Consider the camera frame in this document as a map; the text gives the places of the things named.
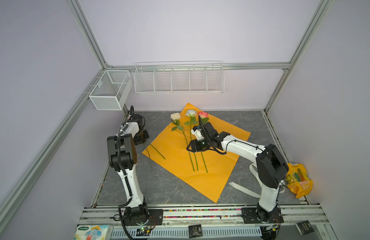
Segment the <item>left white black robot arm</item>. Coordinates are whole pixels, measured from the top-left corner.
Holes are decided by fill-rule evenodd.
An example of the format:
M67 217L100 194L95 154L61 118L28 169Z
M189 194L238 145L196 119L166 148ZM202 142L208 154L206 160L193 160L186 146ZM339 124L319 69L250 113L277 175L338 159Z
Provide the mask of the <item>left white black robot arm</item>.
M119 132L106 140L109 165L120 176L127 197L127 202L121 206L133 211L146 206L136 176L136 146L146 143L149 138L144 124L143 116L129 113Z

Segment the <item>red pink fake rose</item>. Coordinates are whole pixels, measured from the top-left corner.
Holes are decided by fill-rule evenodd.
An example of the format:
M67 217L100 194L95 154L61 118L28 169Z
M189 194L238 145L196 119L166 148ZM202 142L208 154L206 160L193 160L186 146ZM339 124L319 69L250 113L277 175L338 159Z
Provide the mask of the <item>red pink fake rose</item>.
M209 121L209 114L206 113L206 112L201 111L201 112L198 113L198 116L199 116L200 127L205 126L205 124ZM202 158L203 158L203 163L204 163L206 172L208 173L209 171L208 171L208 168L207 168L207 165L206 165L205 157L204 157L203 153L201 153L201 155L202 155Z

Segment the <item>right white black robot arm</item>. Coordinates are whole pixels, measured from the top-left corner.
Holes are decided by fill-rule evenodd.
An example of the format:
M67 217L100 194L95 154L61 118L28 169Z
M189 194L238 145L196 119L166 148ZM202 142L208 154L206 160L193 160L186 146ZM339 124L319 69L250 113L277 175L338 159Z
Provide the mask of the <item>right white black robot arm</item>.
M258 218L274 214L278 208L278 196L282 181L289 171L288 164L277 146L246 142L227 132L218 133L211 123L193 127L191 134L196 137L187 146L189 152L214 151L220 155L234 153L252 162L250 170L261 187L257 205Z

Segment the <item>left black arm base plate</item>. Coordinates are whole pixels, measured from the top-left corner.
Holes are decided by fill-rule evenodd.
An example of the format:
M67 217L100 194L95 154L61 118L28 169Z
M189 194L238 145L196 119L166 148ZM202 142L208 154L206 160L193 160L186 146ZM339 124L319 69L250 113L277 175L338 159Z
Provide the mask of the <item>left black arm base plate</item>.
M163 209L126 209L122 216L126 226L161 226L163 221Z

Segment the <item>orange wrapping paper sheet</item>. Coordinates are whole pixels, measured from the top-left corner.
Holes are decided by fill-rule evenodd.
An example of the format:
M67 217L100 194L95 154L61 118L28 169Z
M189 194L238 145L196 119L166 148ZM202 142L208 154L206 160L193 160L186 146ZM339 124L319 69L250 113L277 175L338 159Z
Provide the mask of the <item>orange wrapping paper sheet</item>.
M201 112L200 109L188 103L180 113L180 124L184 127L189 143L191 141L189 127L185 126L184 123L189 120L186 117L186 112L190 109L197 111L197 120L199 117L198 113ZM208 122L213 125L218 133L227 132L244 141L247 141L251 135L250 132L210 114ZM187 151L188 145L182 132L179 130L172 132L172 127L174 127L174 124L171 122L152 142L152 145L166 157L166 160L154 149L149 148L152 160L216 203L228 182L239 156L234 153L220 155L214 151L202 152L209 171L207 173L201 152L192 153Z

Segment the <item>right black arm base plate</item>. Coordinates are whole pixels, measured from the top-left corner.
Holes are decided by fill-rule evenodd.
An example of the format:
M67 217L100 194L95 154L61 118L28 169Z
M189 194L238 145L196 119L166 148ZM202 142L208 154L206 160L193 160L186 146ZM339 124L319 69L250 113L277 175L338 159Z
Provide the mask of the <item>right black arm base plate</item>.
M280 208L276 207L271 212L262 208L242 208L242 218L245 224L282 224L284 218Z

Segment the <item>cream fake rose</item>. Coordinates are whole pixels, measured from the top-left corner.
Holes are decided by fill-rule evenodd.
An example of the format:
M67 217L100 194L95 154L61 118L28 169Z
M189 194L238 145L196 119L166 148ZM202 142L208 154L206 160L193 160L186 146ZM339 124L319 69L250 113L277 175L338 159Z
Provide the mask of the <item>cream fake rose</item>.
M174 124L174 127L172 127L171 131L175 131L175 130L179 130L182 132L185 140L186 140L186 143L187 145L189 144L188 142L188 139L185 135L185 132L184 132L184 127L180 124L180 119L181 119L181 115L180 113L173 113L170 115L170 119L171 119L171 122Z

